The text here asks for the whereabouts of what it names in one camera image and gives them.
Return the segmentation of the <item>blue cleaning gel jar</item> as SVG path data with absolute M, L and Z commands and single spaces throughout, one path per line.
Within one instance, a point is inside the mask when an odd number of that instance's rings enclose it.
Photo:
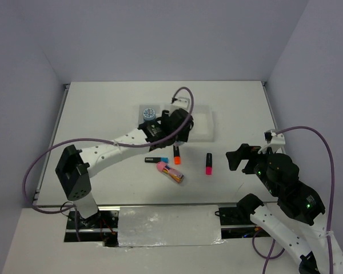
M 178 134 L 178 135 L 176 136 L 176 139 L 178 139 L 178 140 L 180 140 L 180 141 L 183 141 L 183 144 L 186 143 L 186 142 L 184 142 L 184 134 Z
M 148 107 L 142 111 L 142 119 L 144 122 L 156 120 L 156 111 L 154 108 Z

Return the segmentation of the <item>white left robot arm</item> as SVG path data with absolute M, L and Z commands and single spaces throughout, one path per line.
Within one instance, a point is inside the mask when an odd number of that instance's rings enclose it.
M 187 142 L 193 126 L 193 117 L 186 110 L 164 110 L 162 116 L 156 120 L 143 122 L 129 133 L 113 140 L 112 144 L 99 144 L 83 149 L 77 149 L 72 144 L 64 148 L 55 173 L 66 198 L 75 205 L 80 221 L 93 228 L 101 219 L 91 193 L 92 177 L 125 159 Z

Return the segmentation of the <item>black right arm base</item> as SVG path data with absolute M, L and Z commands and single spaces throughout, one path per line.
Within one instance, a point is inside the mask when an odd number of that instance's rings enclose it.
M 261 227 L 241 215 L 237 207 L 219 207 L 214 213 L 220 220 L 222 239 L 252 238 Z

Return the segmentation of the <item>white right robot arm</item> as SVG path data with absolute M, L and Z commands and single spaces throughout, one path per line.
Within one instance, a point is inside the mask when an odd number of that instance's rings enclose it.
M 299 167 L 285 154 L 259 146 L 242 144 L 227 152 L 229 168 L 256 175 L 287 217 L 283 222 L 256 195 L 248 194 L 237 203 L 237 217 L 266 231 L 298 265 L 299 273 L 343 273 L 343 251 L 326 227 L 328 214 L 319 194 L 299 180 Z

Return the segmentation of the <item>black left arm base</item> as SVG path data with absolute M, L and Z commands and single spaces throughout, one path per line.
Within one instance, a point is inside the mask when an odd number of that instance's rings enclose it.
M 119 211 L 99 210 L 88 219 L 82 218 L 74 209 L 62 214 L 67 221 L 65 243 L 99 242 L 106 247 L 118 246 Z

